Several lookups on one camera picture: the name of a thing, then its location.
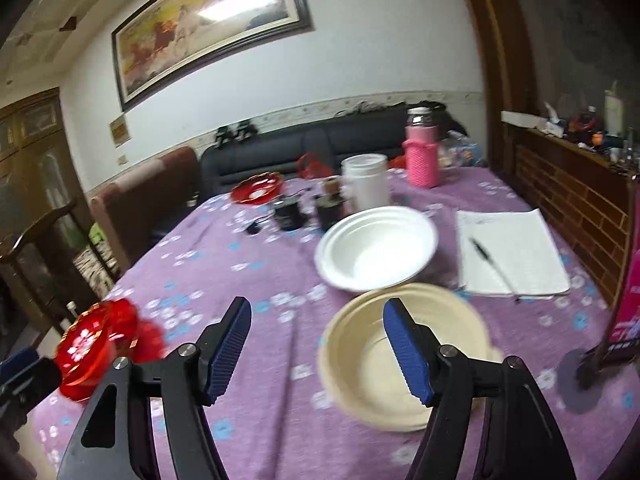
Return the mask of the red wedding glass plate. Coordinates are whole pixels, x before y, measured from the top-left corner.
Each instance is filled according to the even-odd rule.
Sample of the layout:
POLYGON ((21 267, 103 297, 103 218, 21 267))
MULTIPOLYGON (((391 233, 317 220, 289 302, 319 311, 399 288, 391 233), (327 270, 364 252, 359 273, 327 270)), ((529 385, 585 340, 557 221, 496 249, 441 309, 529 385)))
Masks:
POLYGON ((66 330, 55 350, 62 374, 60 393, 85 402, 96 390, 114 359, 143 363, 166 354, 163 331, 145 321, 128 299, 94 304, 66 330))

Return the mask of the beige disposable bowl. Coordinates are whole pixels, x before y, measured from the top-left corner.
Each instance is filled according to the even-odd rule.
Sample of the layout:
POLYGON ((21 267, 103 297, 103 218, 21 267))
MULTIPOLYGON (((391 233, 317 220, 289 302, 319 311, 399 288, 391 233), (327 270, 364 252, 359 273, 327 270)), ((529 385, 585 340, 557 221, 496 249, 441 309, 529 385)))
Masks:
POLYGON ((446 288, 420 283, 365 292, 345 304, 326 326, 318 355, 323 387, 343 413, 383 431, 426 427, 431 410, 411 395, 383 326, 387 300, 399 298, 442 344, 472 359, 500 362, 488 327, 468 302, 446 288))

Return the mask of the dark wooden chair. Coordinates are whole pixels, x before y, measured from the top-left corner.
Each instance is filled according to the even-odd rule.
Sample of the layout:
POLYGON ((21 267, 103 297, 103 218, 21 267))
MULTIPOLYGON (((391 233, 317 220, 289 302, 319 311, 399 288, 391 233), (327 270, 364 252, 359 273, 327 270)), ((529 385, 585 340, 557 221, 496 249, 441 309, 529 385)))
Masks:
POLYGON ((75 212, 77 200, 54 208, 41 216, 17 237, 12 247, 1 254, 1 264, 9 268, 17 281, 24 287, 27 298, 32 300, 39 314, 59 335, 65 333, 63 321, 73 323, 81 313, 99 302, 99 295, 92 287, 93 280, 80 272, 78 263, 96 263, 98 270, 92 276, 100 274, 114 285, 120 278, 115 260, 110 261, 101 252, 101 246, 90 236, 75 212), (67 246, 58 224, 63 218, 70 218, 81 239, 81 250, 75 252, 67 246), (44 272, 50 278, 50 284, 40 287, 29 278, 22 257, 26 248, 34 248, 43 263, 44 272))

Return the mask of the purple floral tablecloth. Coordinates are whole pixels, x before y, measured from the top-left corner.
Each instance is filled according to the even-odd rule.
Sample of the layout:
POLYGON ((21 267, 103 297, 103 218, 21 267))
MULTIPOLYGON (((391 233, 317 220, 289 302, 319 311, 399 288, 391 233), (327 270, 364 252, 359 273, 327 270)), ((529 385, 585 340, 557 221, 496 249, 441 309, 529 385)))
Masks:
MULTIPOLYGON (((344 415, 322 387, 317 352, 349 294, 323 283, 314 267, 320 232, 307 226, 247 235, 258 210, 221 195, 208 200, 143 256, 112 290, 160 326, 167 349, 194 340, 236 296, 253 323, 227 393, 207 410, 233 479, 401 479, 418 434, 384 434, 344 415)), ((586 414, 567 411, 556 369, 570 350, 590 348, 608 310, 567 244, 559 247, 570 291, 558 298, 471 296, 492 343, 526 363, 561 428, 582 479, 602 474, 639 415, 639 379, 624 368, 586 414)))

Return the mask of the black ballpoint pen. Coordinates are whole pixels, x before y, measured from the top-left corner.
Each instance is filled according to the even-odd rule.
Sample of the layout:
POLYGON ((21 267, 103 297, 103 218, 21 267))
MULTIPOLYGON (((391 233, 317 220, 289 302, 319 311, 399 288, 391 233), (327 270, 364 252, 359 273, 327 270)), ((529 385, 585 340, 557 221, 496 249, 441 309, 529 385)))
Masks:
POLYGON ((503 270, 500 268, 500 266, 498 266, 498 264, 495 262, 494 258, 491 257, 488 250, 475 238, 472 238, 471 244, 478 252, 478 254, 483 258, 483 260, 486 261, 494 269, 500 280, 503 281, 503 284, 506 285, 506 288, 509 289, 511 296, 513 297, 513 301, 516 304, 519 304, 521 302, 521 296, 516 292, 515 287, 503 272, 503 270))

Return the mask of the white bowl stack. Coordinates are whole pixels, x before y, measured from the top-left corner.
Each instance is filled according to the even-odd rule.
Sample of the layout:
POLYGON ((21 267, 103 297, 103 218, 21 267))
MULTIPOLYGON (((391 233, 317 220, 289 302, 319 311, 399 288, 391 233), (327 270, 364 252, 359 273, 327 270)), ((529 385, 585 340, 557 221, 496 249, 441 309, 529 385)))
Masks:
POLYGON ((368 292, 413 280, 437 247, 438 233, 430 218, 409 207, 378 207, 332 226, 314 252, 314 265, 331 286, 368 292))

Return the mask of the brown wooden sideboard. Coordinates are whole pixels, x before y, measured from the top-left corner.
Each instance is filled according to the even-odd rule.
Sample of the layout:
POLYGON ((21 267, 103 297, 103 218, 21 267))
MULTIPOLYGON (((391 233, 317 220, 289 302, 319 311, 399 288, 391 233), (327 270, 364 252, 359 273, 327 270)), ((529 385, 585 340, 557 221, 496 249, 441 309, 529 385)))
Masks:
POLYGON ((632 232, 626 174, 555 136, 509 124, 503 129, 504 177, 541 210, 612 306, 632 232))

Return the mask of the small black clip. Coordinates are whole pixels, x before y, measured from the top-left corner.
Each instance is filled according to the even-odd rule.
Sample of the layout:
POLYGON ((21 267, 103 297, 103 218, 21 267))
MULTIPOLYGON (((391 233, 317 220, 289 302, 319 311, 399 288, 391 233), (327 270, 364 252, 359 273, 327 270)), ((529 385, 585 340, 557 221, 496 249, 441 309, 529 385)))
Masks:
POLYGON ((255 235, 255 234, 258 234, 261 229, 262 227, 260 226, 260 222, 253 221, 253 222, 250 222, 250 224, 245 228, 245 232, 247 232, 247 234, 250 234, 250 235, 255 235))

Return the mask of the black jar with cork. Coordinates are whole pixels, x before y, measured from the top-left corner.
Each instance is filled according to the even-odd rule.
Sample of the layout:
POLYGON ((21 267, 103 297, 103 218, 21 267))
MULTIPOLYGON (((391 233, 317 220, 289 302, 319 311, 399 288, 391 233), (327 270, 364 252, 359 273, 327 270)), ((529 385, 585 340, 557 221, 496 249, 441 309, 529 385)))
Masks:
POLYGON ((344 218, 344 203, 340 178, 325 178, 322 181, 322 192, 314 196, 314 211, 322 232, 329 231, 344 218))

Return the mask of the white plastic jar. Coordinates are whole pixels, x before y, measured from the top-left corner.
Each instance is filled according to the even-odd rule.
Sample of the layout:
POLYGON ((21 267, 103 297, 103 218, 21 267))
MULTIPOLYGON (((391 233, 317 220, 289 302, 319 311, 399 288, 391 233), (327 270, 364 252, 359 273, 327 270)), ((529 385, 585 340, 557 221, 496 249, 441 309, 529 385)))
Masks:
POLYGON ((352 212, 390 204, 388 159, 383 154, 350 156, 341 163, 342 191, 352 212))

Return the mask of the black jar left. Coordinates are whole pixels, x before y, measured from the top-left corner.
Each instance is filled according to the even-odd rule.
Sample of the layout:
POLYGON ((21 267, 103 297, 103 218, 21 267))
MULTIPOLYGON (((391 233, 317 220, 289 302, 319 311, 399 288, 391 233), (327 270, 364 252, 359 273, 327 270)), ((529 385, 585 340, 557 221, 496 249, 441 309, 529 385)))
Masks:
POLYGON ((272 215, 278 228, 292 232, 302 228, 308 220, 299 205, 299 195, 280 195, 272 203, 272 215))

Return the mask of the small red plate far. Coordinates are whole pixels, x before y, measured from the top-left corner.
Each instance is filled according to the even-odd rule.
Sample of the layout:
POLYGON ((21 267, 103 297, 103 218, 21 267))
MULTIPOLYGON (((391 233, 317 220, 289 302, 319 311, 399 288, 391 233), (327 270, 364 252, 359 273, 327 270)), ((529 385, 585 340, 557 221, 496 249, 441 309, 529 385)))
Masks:
POLYGON ((265 205, 277 198, 283 188, 284 177, 269 171, 245 179, 230 192, 230 200, 240 205, 265 205))

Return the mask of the pink sleeved thermos bottle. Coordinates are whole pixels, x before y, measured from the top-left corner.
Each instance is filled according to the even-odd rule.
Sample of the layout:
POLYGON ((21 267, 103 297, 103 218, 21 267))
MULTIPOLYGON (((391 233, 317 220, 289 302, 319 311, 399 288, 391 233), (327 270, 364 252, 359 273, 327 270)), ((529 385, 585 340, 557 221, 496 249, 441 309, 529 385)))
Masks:
POLYGON ((438 185, 438 125, 434 110, 418 106, 408 110, 405 151, 409 183, 418 188, 438 185))

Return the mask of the black leather sofa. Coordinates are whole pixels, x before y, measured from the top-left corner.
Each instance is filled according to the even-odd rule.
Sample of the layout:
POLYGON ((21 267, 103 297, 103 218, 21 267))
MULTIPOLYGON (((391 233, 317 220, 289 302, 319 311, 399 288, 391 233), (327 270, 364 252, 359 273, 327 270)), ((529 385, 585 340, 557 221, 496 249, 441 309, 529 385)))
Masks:
POLYGON ((198 199, 204 202, 229 192, 245 179, 274 171, 294 178, 303 164, 316 160, 337 172, 350 156, 380 153, 393 159, 402 153, 408 111, 393 106, 351 112, 304 124, 260 132, 249 120, 218 129, 212 146, 200 157, 198 199))

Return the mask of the framed horse painting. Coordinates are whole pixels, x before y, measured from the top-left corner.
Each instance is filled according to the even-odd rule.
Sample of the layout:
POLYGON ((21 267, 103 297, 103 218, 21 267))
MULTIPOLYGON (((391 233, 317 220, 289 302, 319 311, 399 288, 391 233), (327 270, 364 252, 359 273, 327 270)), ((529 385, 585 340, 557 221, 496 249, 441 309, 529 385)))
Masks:
POLYGON ((306 0, 149 0, 112 32, 125 112, 198 68, 310 29, 306 0))

